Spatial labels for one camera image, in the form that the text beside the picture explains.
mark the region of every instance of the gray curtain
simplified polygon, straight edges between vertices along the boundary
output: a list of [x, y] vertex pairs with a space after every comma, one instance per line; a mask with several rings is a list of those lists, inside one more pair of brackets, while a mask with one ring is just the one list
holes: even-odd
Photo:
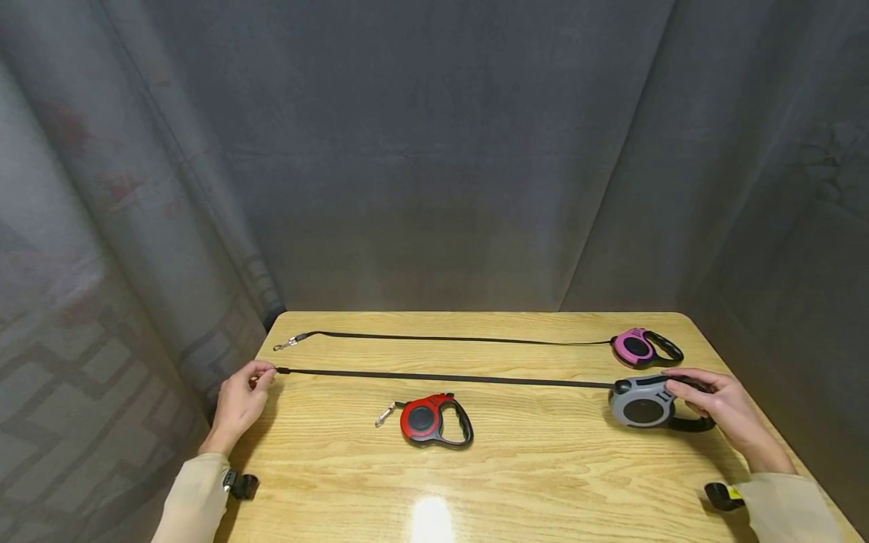
[[686, 312], [869, 530], [867, 29], [0, 0], [0, 540], [148, 540], [284, 304]]

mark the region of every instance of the black clip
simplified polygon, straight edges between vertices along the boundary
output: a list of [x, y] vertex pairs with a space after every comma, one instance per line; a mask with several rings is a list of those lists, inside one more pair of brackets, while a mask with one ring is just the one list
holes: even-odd
[[230, 469], [223, 477], [223, 490], [232, 494], [237, 500], [252, 500], [256, 496], [256, 489], [260, 486], [260, 480], [256, 475], [246, 473], [239, 476], [235, 469]]

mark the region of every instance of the wooden table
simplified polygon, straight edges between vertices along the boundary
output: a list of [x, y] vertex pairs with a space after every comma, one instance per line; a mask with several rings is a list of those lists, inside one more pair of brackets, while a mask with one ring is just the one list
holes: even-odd
[[[316, 336], [272, 347], [311, 330], [599, 341], [632, 327], [674, 341], [686, 367], [727, 371], [673, 313], [285, 313], [259, 358], [291, 368], [614, 381], [640, 373], [608, 346]], [[471, 448], [411, 447], [399, 413], [375, 429], [391, 401], [439, 392], [455, 393], [468, 411]], [[447, 434], [461, 439], [452, 419]], [[748, 479], [719, 431], [620, 426], [600, 389], [279, 375], [232, 461], [261, 485], [254, 501], [230, 500], [217, 540], [231, 543], [756, 540], [744, 508], [719, 514], [700, 498], [707, 482]], [[834, 511], [846, 540], [859, 541]]]

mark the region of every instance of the leash handle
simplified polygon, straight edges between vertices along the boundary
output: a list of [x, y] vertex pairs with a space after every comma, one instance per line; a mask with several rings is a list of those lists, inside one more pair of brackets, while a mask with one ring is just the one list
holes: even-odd
[[[631, 369], [646, 369], [651, 366], [669, 368], [678, 366], [685, 355], [676, 344], [661, 334], [645, 328], [631, 328], [630, 330], [616, 335], [613, 343], [615, 357]], [[664, 358], [655, 350], [657, 345], [670, 358]]]
[[[464, 440], [451, 441], [441, 434], [445, 407], [455, 409]], [[428, 398], [408, 402], [401, 411], [401, 433], [414, 445], [437, 442], [451, 448], [465, 448], [470, 447], [474, 442], [471, 420], [452, 393], [434, 394]]]

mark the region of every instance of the red retractable leash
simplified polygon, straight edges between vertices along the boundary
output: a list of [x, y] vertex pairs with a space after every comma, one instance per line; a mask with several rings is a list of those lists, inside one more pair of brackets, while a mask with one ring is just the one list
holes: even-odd
[[[375, 427], [383, 426], [386, 418], [401, 407], [401, 434], [412, 445], [431, 445], [437, 443], [451, 448], [469, 447], [474, 442], [474, 428], [471, 420], [461, 404], [455, 400], [453, 393], [433, 394], [428, 398], [413, 400], [407, 403], [393, 401], [386, 411], [375, 421]], [[443, 410], [453, 407], [459, 417], [459, 426], [464, 435], [462, 441], [451, 441], [443, 437]]]
[[[275, 345], [273, 349], [280, 351], [282, 349], [293, 347], [299, 341], [304, 341], [312, 335], [325, 335], [333, 338], [353, 338], [364, 340], [410, 340], [410, 341], [484, 341], [486, 343], [511, 343], [519, 345], [555, 345], [560, 347], [591, 347], [593, 345], [610, 345], [613, 348], [613, 354], [616, 360], [620, 361], [625, 366], [632, 369], [646, 369], [652, 366], [672, 367], [678, 366], [685, 355], [681, 349], [676, 347], [676, 344], [668, 340], [661, 334], [656, 334], [652, 330], [645, 328], [631, 328], [619, 335], [616, 335], [606, 341], [582, 341], [582, 342], [558, 342], [558, 341], [537, 341], [537, 340], [513, 340], [494, 337], [458, 337], [448, 335], [387, 335], [387, 334], [353, 334], [350, 332], [325, 332], [316, 330], [314, 332], [305, 332], [304, 334], [294, 335], [289, 338], [286, 343]], [[657, 345], [662, 351], [667, 353], [670, 358], [664, 358], [658, 354]]]

